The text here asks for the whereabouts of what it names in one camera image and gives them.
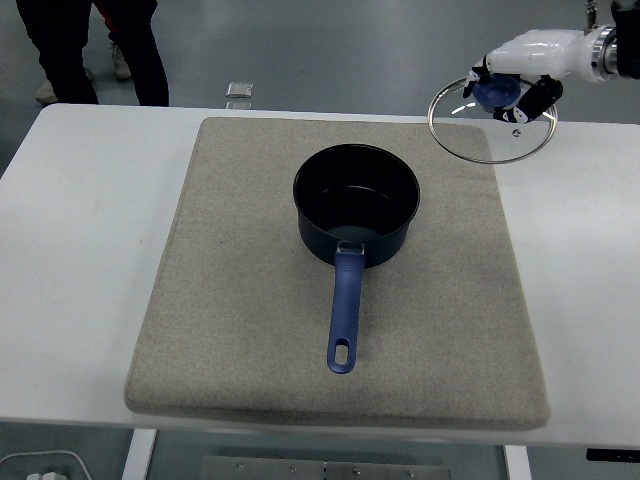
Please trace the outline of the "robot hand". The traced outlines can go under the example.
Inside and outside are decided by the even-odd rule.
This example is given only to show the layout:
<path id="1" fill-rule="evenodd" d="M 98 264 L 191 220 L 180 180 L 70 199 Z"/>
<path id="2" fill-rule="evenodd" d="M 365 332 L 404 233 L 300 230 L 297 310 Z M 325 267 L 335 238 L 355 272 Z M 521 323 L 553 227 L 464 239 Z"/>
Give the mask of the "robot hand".
<path id="1" fill-rule="evenodd" d="M 616 29 L 601 27 L 586 34 L 578 30 L 530 30 L 486 54 L 469 71 L 463 96 L 494 77 L 538 81 L 514 105 L 496 107 L 493 117 L 508 123 L 529 123 L 549 109 L 563 93 L 569 75 L 602 82 L 618 75 Z"/>

